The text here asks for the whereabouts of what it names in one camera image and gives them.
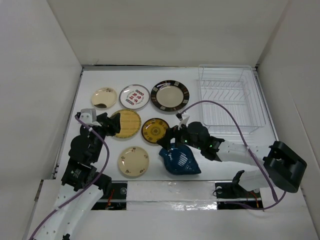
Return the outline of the dark brown yellow plate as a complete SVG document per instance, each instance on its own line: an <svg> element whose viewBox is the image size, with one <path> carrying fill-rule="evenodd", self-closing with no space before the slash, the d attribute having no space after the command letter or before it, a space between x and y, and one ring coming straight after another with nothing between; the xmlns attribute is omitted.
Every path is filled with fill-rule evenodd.
<svg viewBox="0 0 320 240"><path fill-rule="evenodd" d="M163 138L169 124L161 118L151 118L147 120L141 128L142 137L151 144L156 144L157 141Z"/></svg>

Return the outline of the woven bamboo pattern plate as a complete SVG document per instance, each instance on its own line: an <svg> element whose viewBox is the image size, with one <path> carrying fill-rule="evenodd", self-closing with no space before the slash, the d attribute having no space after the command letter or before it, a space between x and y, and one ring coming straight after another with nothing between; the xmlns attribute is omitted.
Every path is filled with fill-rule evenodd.
<svg viewBox="0 0 320 240"><path fill-rule="evenodd" d="M141 128L142 120L140 115L131 109L121 109L114 112L111 116L120 114L120 132L115 135L119 139L133 137Z"/></svg>

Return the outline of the blue leaf shaped dish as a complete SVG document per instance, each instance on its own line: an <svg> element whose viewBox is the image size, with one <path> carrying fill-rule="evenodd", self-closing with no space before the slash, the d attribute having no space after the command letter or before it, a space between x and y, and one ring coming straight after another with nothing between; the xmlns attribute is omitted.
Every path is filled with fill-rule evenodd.
<svg viewBox="0 0 320 240"><path fill-rule="evenodd" d="M192 150L186 145L175 146L170 144L169 150L162 148L159 151L165 169L172 175L198 175L202 171L194 157Z"/></svg>

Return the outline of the cream plate with black brushstroke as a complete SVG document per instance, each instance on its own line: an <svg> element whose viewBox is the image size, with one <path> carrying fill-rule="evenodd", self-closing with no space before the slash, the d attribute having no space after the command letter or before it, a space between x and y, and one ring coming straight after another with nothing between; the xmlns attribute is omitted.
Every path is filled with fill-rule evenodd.
<svg viewBox="0 0 320 240"><path fill-rule="evenodd" d="M117 92L111 87L96 90L91 96L91 103L99 109L107 109L117 102Z"/></svg>

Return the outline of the white plate with red characters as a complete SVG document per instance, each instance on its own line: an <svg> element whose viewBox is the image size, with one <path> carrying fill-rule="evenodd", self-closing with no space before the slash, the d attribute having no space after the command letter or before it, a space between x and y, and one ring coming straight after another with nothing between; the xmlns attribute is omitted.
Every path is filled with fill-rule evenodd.
<svg viewBox="0 0 320 240"><path fill-rule="evenodd" d="M119 102L121 105L130 110L143 108L149 100L149 90L140 84L128 85L119 94Z"/></svg>

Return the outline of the cream plate with small flowers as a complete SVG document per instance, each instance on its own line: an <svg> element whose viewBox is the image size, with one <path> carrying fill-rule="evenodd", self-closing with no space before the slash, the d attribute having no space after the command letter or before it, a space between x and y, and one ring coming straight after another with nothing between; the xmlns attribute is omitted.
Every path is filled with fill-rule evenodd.
<svg viewBox="0 0 320 240"><path fill-rule="evenodd" d="M139 146L127 147L118 158L118 168L127 177L139 177L149 167L150 159L148 153Z"/></svg>

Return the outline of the black rimmed beige plate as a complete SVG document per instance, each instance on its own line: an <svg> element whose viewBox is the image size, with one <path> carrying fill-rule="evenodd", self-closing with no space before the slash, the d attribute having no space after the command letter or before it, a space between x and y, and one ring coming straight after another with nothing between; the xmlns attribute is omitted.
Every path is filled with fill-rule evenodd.
<svg viewBox="0 0 320 240"><path fill-rule="evenodd" d="M150 92L152 104L161 111L176 112L189 102L190 92L181 82L164 80L157 83Z"/></svg>

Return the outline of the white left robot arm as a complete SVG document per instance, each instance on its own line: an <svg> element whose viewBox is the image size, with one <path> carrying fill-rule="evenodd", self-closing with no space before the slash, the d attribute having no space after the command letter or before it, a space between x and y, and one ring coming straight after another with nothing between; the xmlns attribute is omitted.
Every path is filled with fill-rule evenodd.
<svg viewBox="0 0 320 240"><path fill-rule="evenodd" d="M106 137L121 131L121 114L96 114L86 108L74 118L80 123L79 135L70 143L69 160L61 178L52 212L29 237L31 240L73 240L85 217L101 198L111 194L112 179L94 167Z"/></svg>

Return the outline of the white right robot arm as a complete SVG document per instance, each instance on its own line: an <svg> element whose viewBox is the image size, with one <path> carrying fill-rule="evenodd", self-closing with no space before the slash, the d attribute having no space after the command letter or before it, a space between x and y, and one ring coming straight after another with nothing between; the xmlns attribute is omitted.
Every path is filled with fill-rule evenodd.
<svg viewBox="0 0 320 240"><path fill-rule="evenodd" d="M255 189L274 186L296 193L307 168L307 163L281 141L270 146L246 146L211 136L208 129L197 121L168 128L157 144L169 150L172 139L178 146L188 145L200 150L201 155L210 161L257 167L257 170L240 170L236 174L231 191L237 197Z"/></svg>

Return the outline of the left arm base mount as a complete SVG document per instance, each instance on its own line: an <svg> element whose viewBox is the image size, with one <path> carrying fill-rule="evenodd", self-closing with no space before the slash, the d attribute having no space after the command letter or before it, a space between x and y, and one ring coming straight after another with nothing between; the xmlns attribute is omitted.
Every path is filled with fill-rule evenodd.
<svg viewBox="0 0 320 240"><path fill-rule="evenodd" d="M127 209L127 181L116 181L112 183L108 195L103 196L91 208L93 211L121 211Z"/></svg>

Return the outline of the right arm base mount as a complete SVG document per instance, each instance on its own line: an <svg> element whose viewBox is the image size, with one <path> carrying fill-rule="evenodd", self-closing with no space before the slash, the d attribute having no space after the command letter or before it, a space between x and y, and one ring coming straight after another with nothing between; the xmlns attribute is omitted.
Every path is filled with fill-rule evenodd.
<svg viewBox="0 0 320 240"><path fill-rule="evenodd" d="M231 182L216 182L212 195L216 197L218 210L245 209L242 205L248 205L254 209L264 207L261 193L256 191L240 190L235 192L230 188Z"/></svg>

